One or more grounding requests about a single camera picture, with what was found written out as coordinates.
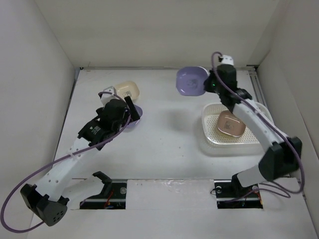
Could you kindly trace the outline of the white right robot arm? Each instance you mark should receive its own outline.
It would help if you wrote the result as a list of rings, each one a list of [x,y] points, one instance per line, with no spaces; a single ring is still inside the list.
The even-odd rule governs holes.
[[[252,194],[255,184],[274,183],[276,179],[297,170],[301,173],[298,190],[289,190],[278,183],[275,185],[287,194],[301,193],[305,186],[305,171],[301,162],[302,141],[298,137],[289,137],[264,116],[252,96],[237,86],[235,67],[221,64],[211,68],[203,88],[219,96],[220,102],[250,129],[264,150],[257,165],[232,176],[230,190],[237,199]]]

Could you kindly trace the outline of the brown panda plate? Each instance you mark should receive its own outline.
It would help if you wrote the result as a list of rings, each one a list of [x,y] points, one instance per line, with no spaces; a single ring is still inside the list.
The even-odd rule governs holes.
[[[220,113],[216,127],[219,132],[231,137],[241,137],[246,129],[246,125],[229,110]]]

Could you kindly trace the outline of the small purple panda plate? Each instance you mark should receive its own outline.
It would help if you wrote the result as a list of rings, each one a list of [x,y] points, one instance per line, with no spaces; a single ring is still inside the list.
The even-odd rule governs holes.
[[[182,96],[197,97],[205,94],[204,82],[208,71],[200,66],[189,66],[178,70],[176,89]]]

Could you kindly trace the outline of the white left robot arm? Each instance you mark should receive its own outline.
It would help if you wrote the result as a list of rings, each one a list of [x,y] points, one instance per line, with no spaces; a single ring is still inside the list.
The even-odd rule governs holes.
[[[70,199],[64,197],[63,192],[73,176],[125,127],[140,119],[129,96],[123,99],[116,96],[96,112],[97,116],[78,132],[66,159],[56,160],[41,179],[33,185],[23,185],[20,190],[27,207],[49,227],[57,224],[67,212]]]

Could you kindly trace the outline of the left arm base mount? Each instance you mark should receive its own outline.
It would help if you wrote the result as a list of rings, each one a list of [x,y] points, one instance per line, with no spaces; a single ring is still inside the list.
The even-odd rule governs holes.
[[[93,194],[80,203],[81,210],[105,209],[124,210],[126,208],[127,180],[116,179],[113,181],[109,176],[101,171],[93,174],[95,179],[99,179],[103,188],[99,193]]]

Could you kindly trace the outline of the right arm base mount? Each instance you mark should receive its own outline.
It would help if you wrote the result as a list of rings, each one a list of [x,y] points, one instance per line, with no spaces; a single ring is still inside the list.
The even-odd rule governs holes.
[[[214,180],[210,194],[215,196],[218,209],[263,209],[257,184],[236,191],[231,180]]]

